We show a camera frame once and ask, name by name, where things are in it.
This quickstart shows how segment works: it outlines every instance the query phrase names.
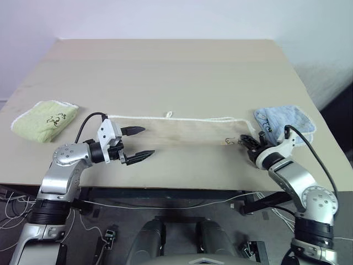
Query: light blue towel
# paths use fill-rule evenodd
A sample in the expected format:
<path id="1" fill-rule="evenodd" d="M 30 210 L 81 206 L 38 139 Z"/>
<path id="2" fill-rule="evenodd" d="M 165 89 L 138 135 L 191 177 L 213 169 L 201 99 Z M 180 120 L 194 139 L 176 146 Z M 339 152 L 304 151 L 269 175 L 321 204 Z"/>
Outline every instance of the light blue towel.
<path id="1" fill-rule="evenodd" d="M 262 131 L 266 133 L 267 139 L 274 145 L 278 145 L 284 139 L 285 125 L 289 124 L 297 128 L 309 142 L 314 139 L 316 126 L 311 119 L 305 115 L 297 106 L 281 106 L 262 108 L 254 112 Z M 303 140 L 298 136 L 296 145 L 304 145 Z"/>

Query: table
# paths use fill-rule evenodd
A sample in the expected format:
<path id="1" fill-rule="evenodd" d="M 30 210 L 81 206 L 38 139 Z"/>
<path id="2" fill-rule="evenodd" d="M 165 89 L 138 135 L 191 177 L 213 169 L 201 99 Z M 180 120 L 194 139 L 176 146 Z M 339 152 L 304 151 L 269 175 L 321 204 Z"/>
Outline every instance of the table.
<path id="1" fill-rule="evenodd" d="M 75 120 L 48 144 L 31 142 L 10 130 L 11 122 L 40 100 L 80 106 Z M 251 121 L 260 107 L 295 104 L 315 122 L 313 147 L 333 175 L 338 190 L 353 190 L 353 171 L 305 86 L 271 40 L 59 40 L 38 63 L 0 112 L 0 183 L 39 185 L 54 149 L 74 141 L 91 112 L 178 118 L 233 116 Z M 93 138 L 98 118 L 86 125 L 81 140 Z M 212 154 L 205 152 L 204 159 Z M 293 158 L 332 190 L 306 147 Z M 245 151 L 234 149 L 228 161 L 174 169 L 163 158 L 122 166 L 99 164 L 84 171 L 89 187 L 215 190 L 280 190 L 267 172 L 256 169 Z"/>

